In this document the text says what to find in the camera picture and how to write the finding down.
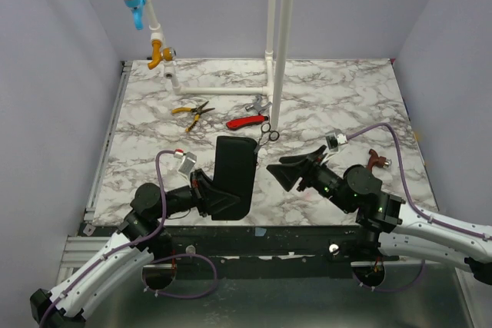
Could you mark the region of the black fabric tool case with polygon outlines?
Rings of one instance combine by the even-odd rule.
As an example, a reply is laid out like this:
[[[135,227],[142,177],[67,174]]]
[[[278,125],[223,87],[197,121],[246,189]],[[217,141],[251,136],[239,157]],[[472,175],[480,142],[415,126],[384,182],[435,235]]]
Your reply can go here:
[[[219,136],[216,140],[213,183],[220,190],[239,197],[212,220],[241,220],[251,209],[258,155],[257,141],[250,137]]]

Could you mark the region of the silver thinning scissors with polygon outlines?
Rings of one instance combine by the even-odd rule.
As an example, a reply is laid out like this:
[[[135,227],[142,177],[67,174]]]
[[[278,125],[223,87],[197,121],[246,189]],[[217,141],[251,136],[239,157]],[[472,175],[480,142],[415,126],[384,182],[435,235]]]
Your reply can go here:
[[[258,154],[259,150],[269,142],[275,142],[279,139],[280,133],[271,127],[271,124],[266,122],[261,125],[261,136],[257,141],[254,153]]]

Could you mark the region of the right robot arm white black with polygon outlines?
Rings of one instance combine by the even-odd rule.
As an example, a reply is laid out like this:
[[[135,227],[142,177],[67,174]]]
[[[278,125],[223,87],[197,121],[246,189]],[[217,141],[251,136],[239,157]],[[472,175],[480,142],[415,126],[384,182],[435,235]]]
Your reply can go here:
[[[343,175],[327,165],[325,146],[314,152],[283,157],[267,170],[285,191],[315,189],[368,234],[354,240],[362,260],[376,255],[411,256],[448,263],[491,283],[491,227],[472,224],[431,210],[423,210],[382,189],[382,182],[366,167],[355,164]]]

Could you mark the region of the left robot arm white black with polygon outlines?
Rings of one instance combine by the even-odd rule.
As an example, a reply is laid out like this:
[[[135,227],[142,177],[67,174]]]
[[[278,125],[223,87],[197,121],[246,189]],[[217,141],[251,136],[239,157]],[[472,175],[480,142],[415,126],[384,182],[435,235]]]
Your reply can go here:
[[[168,216],[193,208],[203,217],[239,219],[248,213],[254,175],[209,178],[196,170],[186,186],[164,192],[152,183],[141,185],[131,212],[106,244],[71,277],[31,298],[32,316],[40,327],[82,327],[96,307],[119,284],[144,265],[173,254],[171,235],[162,223]]]

